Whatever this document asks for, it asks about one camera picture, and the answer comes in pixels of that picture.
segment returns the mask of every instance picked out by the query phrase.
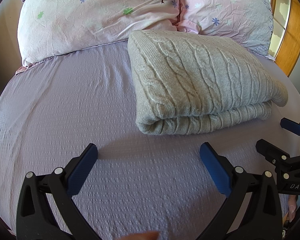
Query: bed sheet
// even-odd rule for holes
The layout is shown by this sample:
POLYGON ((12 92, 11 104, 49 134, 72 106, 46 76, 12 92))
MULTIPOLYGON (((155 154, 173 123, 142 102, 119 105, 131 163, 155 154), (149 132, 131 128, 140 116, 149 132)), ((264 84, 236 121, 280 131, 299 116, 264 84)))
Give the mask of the bed sheet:
POLYGON ((300 122, 300 95, 274 62, 258 59, 286 85, 287 105, 273 106, 266 121, 189 136, 149 136, 136 127, 126 41, 56 56, 14 76, 0 98, 1 217, 15 230, 26 172, 50 173, 94 143, 99 159, 73 200, 102 239, 146 230, 160 231, 160 240, 196 239, 225 199, 199 158, 202 143, 256 174, 274 173, 256 152, 261 138, 300 154, 300 137, 280 127, 282 117, 300 122))

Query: metal screw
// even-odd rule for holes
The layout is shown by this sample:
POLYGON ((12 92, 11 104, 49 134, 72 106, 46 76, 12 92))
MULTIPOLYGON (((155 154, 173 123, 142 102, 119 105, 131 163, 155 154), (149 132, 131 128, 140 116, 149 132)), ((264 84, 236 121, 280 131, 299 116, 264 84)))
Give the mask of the metal screw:
POLYGON ((55 170, 54 170, 54 173, 55 174, 61 174, 63 172, 63 168, 56 168, 55 170))
POLYGON ((234 170, 235 170, 235 172, 237 172, 237 173, 243 173, 243 168, 240 167, 240 166, 237 166, 234 170))
POLYGON ((29 178, 32 178, 32 176, 33 176, 33 172, 28 172, 27 174, 26 174, 26 177, 29 179, 29 178))
POLYGON ((265 175, 266 175, 268 178, 271 178, 272 173, 271 173, 270 171, 266 171, 266 172, 265 172, 265 175))

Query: beige cable knit sweater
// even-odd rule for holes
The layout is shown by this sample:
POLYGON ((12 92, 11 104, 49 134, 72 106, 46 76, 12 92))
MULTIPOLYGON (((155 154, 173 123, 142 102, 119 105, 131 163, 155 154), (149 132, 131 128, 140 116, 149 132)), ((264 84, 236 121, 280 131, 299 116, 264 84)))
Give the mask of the beige cable knit sweater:
POLYGON ((265 120, 271 100, 288 101, 285 86, 230 38, 134 31, 128 51, 136 124, 146 134, 206 133, 265 120))

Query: blue gripper pad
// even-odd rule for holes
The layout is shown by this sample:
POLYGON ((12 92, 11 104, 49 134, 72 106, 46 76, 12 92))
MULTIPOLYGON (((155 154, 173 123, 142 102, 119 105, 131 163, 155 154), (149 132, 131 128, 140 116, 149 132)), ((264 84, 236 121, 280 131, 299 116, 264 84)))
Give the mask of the blue gripper pad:
POLYGON ((214 184, 221 194, 229 197, 231 193, 231 178, 217 159, 218 154, 208 143, 200 147, 200 158, 206 166, 214 184))
POLYGON ((97 159, 98 149, 92 145, 68 177, 67 195, 69 197, 79 194, 97 159))
POLYGON ((280 121, 280 125, 282 128, 293 132, 296 135, 300 135, 300 124, 293 122, 287 118, 282 118, 280 121))

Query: human hand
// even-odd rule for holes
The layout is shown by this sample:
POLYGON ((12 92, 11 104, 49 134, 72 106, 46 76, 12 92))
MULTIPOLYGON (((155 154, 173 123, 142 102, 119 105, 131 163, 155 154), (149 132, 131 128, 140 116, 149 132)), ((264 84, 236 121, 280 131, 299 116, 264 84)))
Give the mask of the human hand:
POLYGON ((118 240, 157 240, 158 237, 159 237, 158 231, 149 231, 142 234, 125 236, 118 240))
POLYGON ((289 214, 289 222, 291 222, 294 217, 296 216, 296 209, 297 209, 297 196, 296 195, 289 195, 288 198, 288 214, 289 214))

